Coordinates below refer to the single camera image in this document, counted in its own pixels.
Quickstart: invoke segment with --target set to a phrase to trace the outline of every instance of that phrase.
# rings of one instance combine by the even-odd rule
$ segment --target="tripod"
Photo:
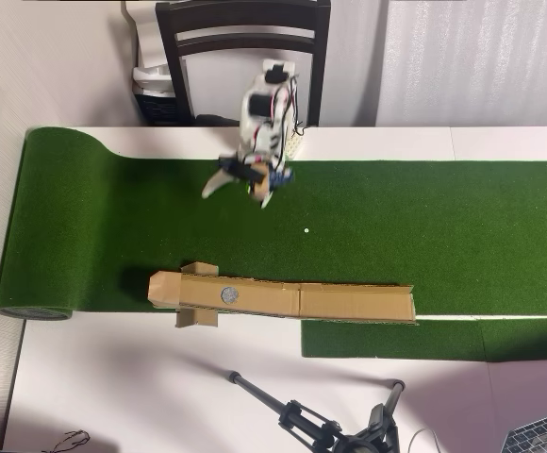
[[[393,420],[393,412],[401,392],[406,387],[401,380],[393,384],[389,399],[384,405],[377,404],[374,406],[370,413],[368,427],[354,436],[341,434],[340,425],[337,422],[322,417],[295,400],[288,404],[278,401],[251,384],[237,371],[233,371],[229,375],[229,381],[240,385],[246,392],[279,414],[280,427],[313,453],[399,453],[399,438],[397,426]],[[302,411],[323,421],[322,425],[318,426],[305,418],[301,414]],[[313,439],[313,443],[310,444],[306,439],[299,436],[293,430],[294,428]]]

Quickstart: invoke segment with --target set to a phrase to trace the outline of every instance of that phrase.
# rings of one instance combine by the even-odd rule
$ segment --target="chair backrest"
[[[330,0],[192,0],[157,3],[160,36],[171,71],[180,123],[194,117],[181,57],[224,49],[286,49],[312,55],[307,126],[320,122]],[[313,30],[313,38],[279,33],[230,33],[178,40],[184,31],[228,25],[276,25]]]

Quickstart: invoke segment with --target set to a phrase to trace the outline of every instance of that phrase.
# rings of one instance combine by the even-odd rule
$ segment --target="green artificial turf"
[[[419,321],[417,326],[304,321],[304,357],[378,357],[485,361],[476,321]]]
[[[419,321],[417,326],[304,321],[304,357],[437,361],[547,360],[547,319]]]
[[[547,162],[291,166],[296,180],[261,210],[241,184],[201,199],[214,161],[128,159],[70,129],[31,132],[0,312],[150,311],[149,276],[201,260],[227,276],[412,284],[418,314],[547,314]],[[306,355],[325,355],[328,324],[306,324]],[[367,353],[343,340],[363,325],[337,328],[346,355]]]

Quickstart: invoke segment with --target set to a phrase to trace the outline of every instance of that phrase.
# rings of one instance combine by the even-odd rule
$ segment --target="white table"
[[[79,130],[129,157],[215,159],[236,145],[234,129]],[[312,128],[302,146],[300,159],[547,159],[547,127]],[[499,452],[509,428],[547,415],[547,361],[304,359],[296,320],[228,314],[217,328],[176,329],[174,314],[75,313],[26,323],[4,448],[47,450],[82,428],[91,441],[79,453],[307,451],[224,379],[229,369],[349,433],[402,379],[404,452],[423,426],[445,452]],[[413,451],[435,451],[426,436]]]

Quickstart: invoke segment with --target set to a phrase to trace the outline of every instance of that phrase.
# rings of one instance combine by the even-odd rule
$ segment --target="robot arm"
[[[240,145],[233,158],[220,158],[220,170],[203,189],[207,198],[233,180],[248,183],[249,194],[265,208],[273,190],[292,178],[285,167],[285,144],[296,124],[294,63],[265,60],[242,99]]]

